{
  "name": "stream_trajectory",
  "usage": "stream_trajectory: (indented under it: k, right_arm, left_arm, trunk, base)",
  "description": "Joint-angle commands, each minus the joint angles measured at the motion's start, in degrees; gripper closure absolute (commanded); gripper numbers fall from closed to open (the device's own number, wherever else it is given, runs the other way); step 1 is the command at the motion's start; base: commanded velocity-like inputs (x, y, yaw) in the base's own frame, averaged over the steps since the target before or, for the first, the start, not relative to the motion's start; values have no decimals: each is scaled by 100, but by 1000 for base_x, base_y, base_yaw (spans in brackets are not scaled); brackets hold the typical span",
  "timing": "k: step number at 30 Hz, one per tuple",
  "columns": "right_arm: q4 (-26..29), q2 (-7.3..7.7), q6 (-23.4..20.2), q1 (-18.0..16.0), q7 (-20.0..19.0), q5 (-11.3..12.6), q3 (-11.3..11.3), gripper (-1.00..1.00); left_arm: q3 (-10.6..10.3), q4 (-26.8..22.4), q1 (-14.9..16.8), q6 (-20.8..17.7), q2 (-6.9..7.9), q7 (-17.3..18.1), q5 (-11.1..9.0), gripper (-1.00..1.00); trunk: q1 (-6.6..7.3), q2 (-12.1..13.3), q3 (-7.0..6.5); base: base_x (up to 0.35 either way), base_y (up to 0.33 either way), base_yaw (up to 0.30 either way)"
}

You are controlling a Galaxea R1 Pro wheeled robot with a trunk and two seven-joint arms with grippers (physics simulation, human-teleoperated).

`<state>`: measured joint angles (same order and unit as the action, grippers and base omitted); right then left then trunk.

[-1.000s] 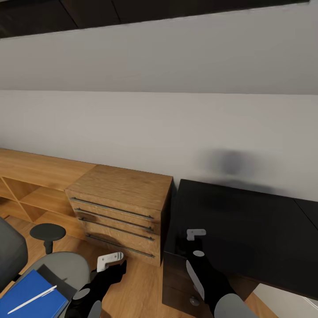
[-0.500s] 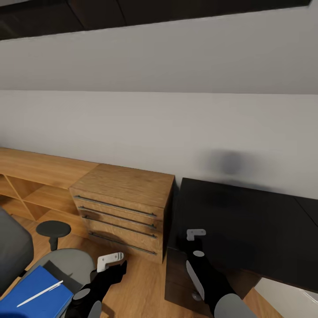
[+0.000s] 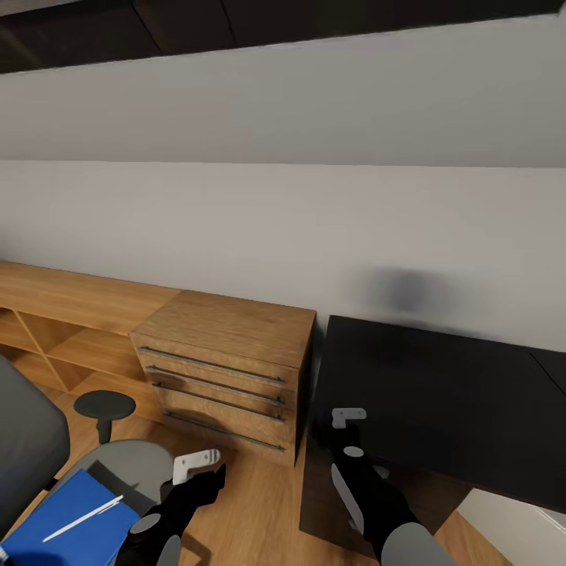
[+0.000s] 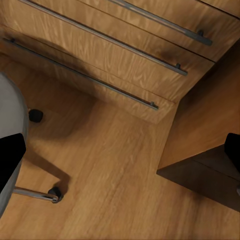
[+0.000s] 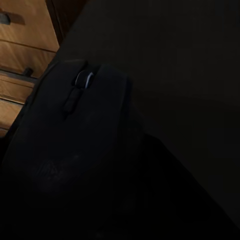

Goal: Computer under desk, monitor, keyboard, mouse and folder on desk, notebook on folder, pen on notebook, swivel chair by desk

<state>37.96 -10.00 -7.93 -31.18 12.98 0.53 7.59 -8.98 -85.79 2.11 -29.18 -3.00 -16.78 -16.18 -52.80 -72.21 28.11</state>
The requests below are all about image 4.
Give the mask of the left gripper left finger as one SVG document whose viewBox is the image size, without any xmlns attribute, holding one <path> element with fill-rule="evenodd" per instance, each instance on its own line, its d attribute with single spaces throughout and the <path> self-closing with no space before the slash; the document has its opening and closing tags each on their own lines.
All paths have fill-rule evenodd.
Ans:
<svg viewBox="0 0 240 240">
<path fill-rule="evenodd" d="M 22 133 L 0 138 L 0 193 L 26 153 Z"/>
</svg>

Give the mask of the swivel chair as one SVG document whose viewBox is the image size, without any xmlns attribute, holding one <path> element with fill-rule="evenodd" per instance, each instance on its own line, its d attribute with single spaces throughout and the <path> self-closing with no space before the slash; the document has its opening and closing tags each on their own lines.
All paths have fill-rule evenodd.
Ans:
<svg viewBox="0 0 240 240">
<path fill-rule="evenodd" d="M 0 139 L 21 133 L 26 145 L 29 120 L 39 123 L 42 118 L 43 112 L 28 107 L 17 84 L 0 69 Z M 64 198 L 59 186 L 50 189 L 48 193 L 15 186 L 22 161 L 23 157 L 0 193 L 0 219 L 5 212 L 12 193 L 51 201 L 54 204 L 57 204 Z"/>
</svg>

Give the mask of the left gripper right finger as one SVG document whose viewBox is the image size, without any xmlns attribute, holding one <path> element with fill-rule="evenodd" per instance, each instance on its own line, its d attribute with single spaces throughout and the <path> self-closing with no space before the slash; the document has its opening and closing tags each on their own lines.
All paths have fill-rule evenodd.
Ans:
<svg viewBox="0 0 240 240">
<path fill-rule="evenodd" d="M 227 135 L 224 151 L 240 173 L 240 135 L 229 133 Z"/>
</svg>

